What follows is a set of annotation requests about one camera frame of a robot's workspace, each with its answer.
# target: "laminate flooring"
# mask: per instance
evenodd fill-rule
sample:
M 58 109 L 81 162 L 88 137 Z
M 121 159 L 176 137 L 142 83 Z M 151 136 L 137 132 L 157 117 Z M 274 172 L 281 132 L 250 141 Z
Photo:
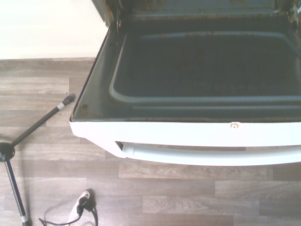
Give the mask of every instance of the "laminate flooring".
M 14 140 L 68 94 L 78 97 L 93 62 L 0 61 L 0 142 Z M 88 188 L 100 226 L 301 225 L 301 163 L 208 167 L 120 159 L 72 134 L 75 102 L 18 144 L 11 160 L 33 225 L 41 225 L 38 218 L 65 223 Z M 21 225 L 4 163 L 0 181 L 0 226 Z M 94 218 L 85 211 L 74 225 L 94 225 Z

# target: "oven door handle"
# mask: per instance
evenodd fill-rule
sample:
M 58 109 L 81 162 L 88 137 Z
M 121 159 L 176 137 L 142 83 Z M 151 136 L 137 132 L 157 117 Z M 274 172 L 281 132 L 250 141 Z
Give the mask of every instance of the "oven door handle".
M 124 143 L 128 158 L 203 166 L 271 165 L 301 161 L 301 146 L 269 147 L 256 151 L 195 151 Z

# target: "black tripod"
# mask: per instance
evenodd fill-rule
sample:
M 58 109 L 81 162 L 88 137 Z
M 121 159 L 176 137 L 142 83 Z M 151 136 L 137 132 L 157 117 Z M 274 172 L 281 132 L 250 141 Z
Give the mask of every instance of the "black tripod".
M 16 179 L 14 176 L 13 168 L 10 164 L 10 159 L 15 156 L 15 146 L 19 144 L 22 140 L 28 137 L 33 131 L 35 131 L 38 127 L 40 127 L 44 122 L 50 119 L 53 115 L 55 115 L 58 111 L 60 111 L 63 107 L 70 104 L 75 99 L 75 95 L 71 94 L 65 98 L 65 100 L 60 103 L 57 107 L 51 110 L 48 114 L 46 114 L 43 118 L 37 121 L 33 126 L 31 126 L 28 130 L 26 130 L 22 135 L 20 135 L 16 140 L 11 143 L 2 142 L 0 143 L 0 161 L 5 162 L 6 170 L 8 172 L 8 177 L 10 180 L 11 187 L 14 192 L 14 196 L 17 202 L 17 206 L 21 215 L 22 225 L 30 226 L 29 220 L 26 217 L 26 213 L 24 210 L 24 206 L 21 200 L 21 196 L 19 193 L 19 189 L 16 183 Z

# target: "white wall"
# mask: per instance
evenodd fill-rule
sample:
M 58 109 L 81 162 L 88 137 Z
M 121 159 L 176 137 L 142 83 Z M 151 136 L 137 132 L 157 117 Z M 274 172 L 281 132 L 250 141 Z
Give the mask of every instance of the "white wall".
M 95 57 L 107 30 L 91 0 L 0 0 L 0 59 Z

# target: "open oven door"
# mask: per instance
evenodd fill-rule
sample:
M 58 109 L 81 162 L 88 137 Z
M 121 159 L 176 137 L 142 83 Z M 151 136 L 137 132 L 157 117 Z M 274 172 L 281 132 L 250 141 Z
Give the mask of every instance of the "open oven door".
M 70 118 L 76 136 L 118 157 L 147 161 L 301 161 L 296 6 L 281 0 L 94 3 L 110 28 Z

